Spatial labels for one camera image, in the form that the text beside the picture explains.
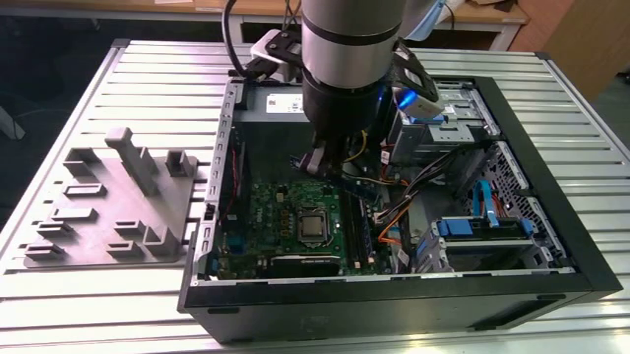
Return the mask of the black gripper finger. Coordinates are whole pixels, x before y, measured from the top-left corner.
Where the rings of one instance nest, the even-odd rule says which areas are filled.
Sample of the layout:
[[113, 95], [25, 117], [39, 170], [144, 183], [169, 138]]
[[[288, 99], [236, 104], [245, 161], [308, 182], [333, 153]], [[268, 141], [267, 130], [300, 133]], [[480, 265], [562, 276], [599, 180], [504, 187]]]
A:
[[309, 154], [309, 159], [305, 165], [305, 171], [313, 176], [324, 176], [328, 169], [328, 163], [325, 160], [325, 142], [319, 142]]
[[343, 161], [350, 157], [348, 136], [339, 136], [328, 141], [328, 177], [339, 178], [343, 174]]

